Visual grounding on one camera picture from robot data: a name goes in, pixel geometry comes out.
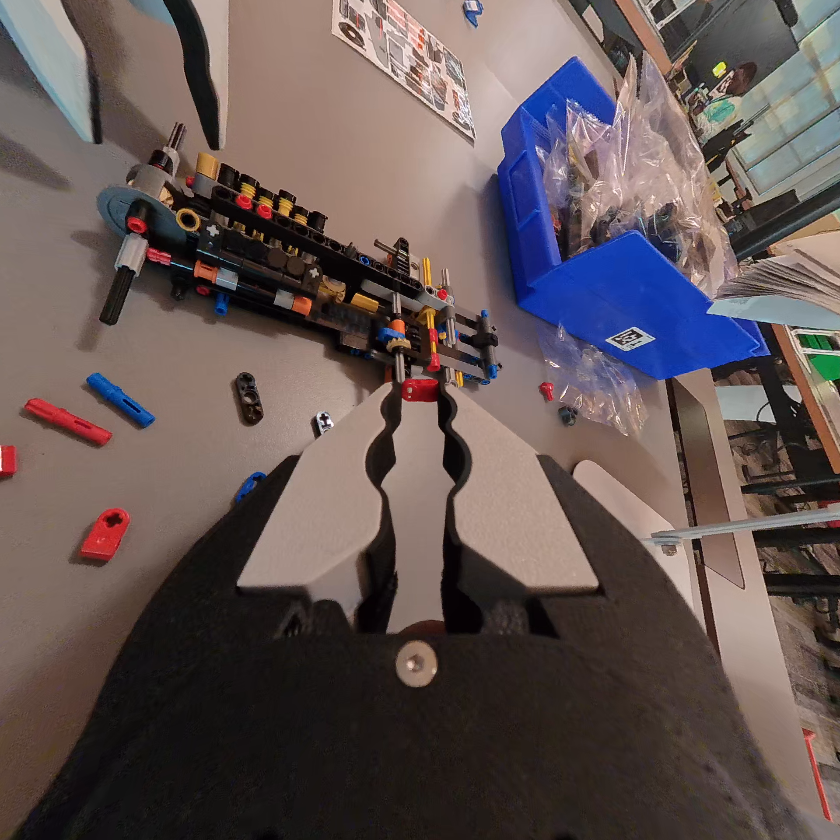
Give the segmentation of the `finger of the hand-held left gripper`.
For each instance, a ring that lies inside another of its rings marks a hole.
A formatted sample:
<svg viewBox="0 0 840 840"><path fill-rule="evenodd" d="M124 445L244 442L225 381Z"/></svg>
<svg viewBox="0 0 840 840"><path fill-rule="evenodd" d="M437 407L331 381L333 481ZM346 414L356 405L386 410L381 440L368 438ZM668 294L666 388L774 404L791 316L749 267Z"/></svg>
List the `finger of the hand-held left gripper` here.
<svg viewBox="0 0 840 840"><path fill-rule="evenodd" d="M228 124L228 1L164 1L182 44L185 79L209 149L221 151Z"/></svg>
<svg viewBox="0 0 840 840"><path fill-rule="evenodd" d="M61 1L2 1L1 20L42 88L87 142L102 142L98 82Z"/></svg>

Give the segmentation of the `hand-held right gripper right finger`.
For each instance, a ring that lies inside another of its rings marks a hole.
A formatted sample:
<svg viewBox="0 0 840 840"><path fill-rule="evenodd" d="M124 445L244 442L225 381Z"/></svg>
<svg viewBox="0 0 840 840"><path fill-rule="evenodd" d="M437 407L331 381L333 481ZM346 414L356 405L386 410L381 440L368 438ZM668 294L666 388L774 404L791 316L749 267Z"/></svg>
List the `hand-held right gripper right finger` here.
<svg viewBox="0 0 840 840"><path fill-rule="evenodd" d="M562 469L452 385L437 420L453 485L440 584L448 634L552 634L543 604L598 595L600 583L559 495Z"/></svg>

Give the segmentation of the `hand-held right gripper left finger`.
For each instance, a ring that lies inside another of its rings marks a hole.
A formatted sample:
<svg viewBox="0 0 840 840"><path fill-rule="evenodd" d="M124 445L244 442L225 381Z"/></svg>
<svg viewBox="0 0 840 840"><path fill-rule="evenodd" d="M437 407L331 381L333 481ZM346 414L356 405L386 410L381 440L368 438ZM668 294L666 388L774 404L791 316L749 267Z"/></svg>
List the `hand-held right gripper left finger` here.
<svg viewBox="0 0 840 840"><path fill-rule="evenodd" d="M241 591L336 602L358 630L387 630L396 537L382 482L396 462L402 404L396 384L384 384L303 452L238 578Z"/></svg>

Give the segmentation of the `lego technic car chassis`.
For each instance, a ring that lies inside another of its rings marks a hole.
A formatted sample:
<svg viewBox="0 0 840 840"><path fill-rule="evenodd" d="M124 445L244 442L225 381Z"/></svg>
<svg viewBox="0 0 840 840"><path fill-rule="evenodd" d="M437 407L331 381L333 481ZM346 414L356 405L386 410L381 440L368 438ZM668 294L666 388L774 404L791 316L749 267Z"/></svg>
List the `lego technic car chassis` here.
<svg viewBox="0 0 840 840"><path fill-rule="evenodd" d="M142 268L170 273L171 296L216 299L217 315L239 306L333 335L338 348L392 367L400 382L414 368L462 386L488 385L501 371L488 310L458 308L446 269L399 238L375 240L379 257L327 236L328 218L283 190L200 153L179 181L186 134L178 122L147 162L98 195L102 220L121 237L114 278L99 320L115 325Z"/></svg>

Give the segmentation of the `red lego liftarm connector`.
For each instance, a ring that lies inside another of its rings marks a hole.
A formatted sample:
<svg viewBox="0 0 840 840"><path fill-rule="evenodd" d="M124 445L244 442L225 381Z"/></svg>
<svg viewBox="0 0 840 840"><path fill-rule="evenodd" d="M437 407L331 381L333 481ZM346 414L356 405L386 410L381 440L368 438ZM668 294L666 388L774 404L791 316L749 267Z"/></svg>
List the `red lego liftarm connector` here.
<svg viewBox="0 0 840 840"><path fill-rule="evenodd" d="M82 560L111 561L131 523L131 516L126 510L110 508L99 515L82 541L78 557Z"/></svg>

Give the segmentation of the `lego sticker sheet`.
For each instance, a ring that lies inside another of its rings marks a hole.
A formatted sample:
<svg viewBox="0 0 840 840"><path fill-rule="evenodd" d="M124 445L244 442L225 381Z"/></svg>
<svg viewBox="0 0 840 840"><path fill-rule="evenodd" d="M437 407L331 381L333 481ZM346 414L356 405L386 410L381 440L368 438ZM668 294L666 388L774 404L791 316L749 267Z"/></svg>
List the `lego sticker sheet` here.
<svg viewBox="0 0 840 840"><path fill-rule="evenodd" d="M334 1L332 34L475 141L462 61L398 2Z"/></svg>

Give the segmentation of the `blue lego axle pin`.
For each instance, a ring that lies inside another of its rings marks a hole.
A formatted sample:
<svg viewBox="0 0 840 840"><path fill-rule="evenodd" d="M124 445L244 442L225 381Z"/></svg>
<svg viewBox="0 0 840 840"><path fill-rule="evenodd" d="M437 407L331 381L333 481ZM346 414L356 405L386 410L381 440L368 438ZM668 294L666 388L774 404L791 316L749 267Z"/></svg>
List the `blue lego axle pin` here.
<svg viewBox="0 0 840 840"><path fill-rule="evenodd" d="M102 400L115 408L140 428L147 428L155 421L155 416L128 396L122 388L113 384L100 373L92 373L87 379L88 387Z"/></svg>

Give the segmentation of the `red lego axle pin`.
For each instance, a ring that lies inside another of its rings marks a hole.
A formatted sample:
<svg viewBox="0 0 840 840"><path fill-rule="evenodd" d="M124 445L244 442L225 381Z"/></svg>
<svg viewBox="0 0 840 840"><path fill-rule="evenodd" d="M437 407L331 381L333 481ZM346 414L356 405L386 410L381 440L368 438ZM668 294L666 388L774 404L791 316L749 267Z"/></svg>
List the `red lego axle pin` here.
<svg viewBox="0 0 840 840"><path fill-rule="evenodd" d="M108 429L41 398L36 397L27 400L24 410L52 427L66 431L97 446L104 446L112 439L112 432Z"/></svg>

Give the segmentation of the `clear bags of lego parts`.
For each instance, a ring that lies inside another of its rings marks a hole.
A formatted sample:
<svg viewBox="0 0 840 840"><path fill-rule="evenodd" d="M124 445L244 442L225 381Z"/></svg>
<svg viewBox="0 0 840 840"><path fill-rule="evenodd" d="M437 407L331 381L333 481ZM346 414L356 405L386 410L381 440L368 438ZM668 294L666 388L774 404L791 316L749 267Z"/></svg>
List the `clear bags of lego parts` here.
<svg viewBox="0 0 840 840"><path fill-rule="evenodd" d="M648 53L630 59L611 121L568 100L547 124L537 155L563 259L635 231L709 298L735 277L702 152Z"/></svg>

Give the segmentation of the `clear empty plastic bag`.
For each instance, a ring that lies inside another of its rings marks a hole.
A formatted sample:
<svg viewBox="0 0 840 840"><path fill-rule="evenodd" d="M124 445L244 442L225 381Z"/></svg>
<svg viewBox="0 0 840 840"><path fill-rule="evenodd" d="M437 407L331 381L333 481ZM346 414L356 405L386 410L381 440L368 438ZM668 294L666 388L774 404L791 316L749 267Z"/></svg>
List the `clear empty plastic bag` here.
<svg viewBox="0 0 840 840"><path fill-rule="evenodd" d="M549 399L567 413L626 437L641 434L648 411L630 366L562 326L539 322L536 333Z"/></svg>

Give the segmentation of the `pale metal bar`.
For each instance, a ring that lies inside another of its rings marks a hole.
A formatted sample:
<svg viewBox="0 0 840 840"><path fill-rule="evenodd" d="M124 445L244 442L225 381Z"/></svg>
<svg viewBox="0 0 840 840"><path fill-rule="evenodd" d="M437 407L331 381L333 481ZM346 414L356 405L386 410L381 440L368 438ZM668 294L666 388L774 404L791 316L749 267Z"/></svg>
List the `pale metal bar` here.
<svg viewBox="0 0 840 840"><path fill-rule="evenodd" d="M718 536L721 534L798 527L812 523L826 523L837 519L839 519L839 503L834 503L826 508L819 508L817 510L797 511L771 517L726 521L691 528L652 532L648 537L641 538L641 542L659 546L678 545L686 540L701 539L703 537Z"/></svg>

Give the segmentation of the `blue plastic bin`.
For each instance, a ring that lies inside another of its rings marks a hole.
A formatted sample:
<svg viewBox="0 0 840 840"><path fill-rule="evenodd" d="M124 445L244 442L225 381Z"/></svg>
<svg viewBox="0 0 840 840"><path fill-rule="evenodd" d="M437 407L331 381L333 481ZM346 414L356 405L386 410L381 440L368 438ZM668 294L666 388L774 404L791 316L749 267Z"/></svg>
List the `blue plastic bin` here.
<svg viewBox="0 0 840 840"><path fill-rule="evenodd" d="M552 106L580 103L611 119L614 100L578 57L512 114L500 136L500 199L518 305L655 378L770 355L755 322L708 312L711 301L639 233L563 259L537 155Z"/></svg>

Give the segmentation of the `green plastic crate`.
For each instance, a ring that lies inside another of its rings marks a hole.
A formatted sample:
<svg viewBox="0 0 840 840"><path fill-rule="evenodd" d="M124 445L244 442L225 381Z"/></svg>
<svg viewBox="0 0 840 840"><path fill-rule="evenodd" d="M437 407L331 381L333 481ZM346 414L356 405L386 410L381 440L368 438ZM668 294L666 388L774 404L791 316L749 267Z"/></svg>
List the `green plastic crate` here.
<svg viewBox="0 0 840 840"><path fill-rule="evenodd" d="M828 382L839 381L839 331L792 329L791 336L814 371Z"/></svg>

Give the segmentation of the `stack of instruction booklets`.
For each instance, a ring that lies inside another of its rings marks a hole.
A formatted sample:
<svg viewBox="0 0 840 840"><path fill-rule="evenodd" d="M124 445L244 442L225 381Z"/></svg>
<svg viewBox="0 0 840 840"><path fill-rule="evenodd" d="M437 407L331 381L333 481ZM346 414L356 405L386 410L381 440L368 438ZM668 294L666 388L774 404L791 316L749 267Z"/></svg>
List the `stack of instruction booklets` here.
<svg viewBox="0 0 840 840"><path fill-rule="evenodd" d="M709 314L839 330L839 232L779 243L776 256L742 267L721 285Z"/></svg>

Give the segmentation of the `red bar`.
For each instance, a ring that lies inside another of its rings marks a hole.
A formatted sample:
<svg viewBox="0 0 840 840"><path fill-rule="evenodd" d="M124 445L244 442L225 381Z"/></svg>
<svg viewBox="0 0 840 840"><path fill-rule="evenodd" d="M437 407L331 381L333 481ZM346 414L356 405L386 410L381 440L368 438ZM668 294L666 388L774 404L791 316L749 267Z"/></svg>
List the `red bar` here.
<svg viewBox="0 0 840 840"><path fill-rule="evenodd" d="M829 802L827 800L827 797L826 797L826 791L825 791L825 786L824 786L824 783L823 783L823 777L822 777L822 774L821 774L821 771L820 771L820 764L816 759L816 754L815 754L815 751L814 751L814 740L816 738L816 733L813 730L811 730L809 728L805 728L805 727L802 727L801 731L802 731L803 739L805 741L805 748L806 748L806 751L807 751L808 760L809 760L810 765L811 765L812 776L813 776L813 780L814 780L816 794L817 794L818 800L820 802L820 806L822 808L823 817L828 822L832 823L833 822L833 814L832 814L832 811L831 811L830 804L829 804Z"/></svg>

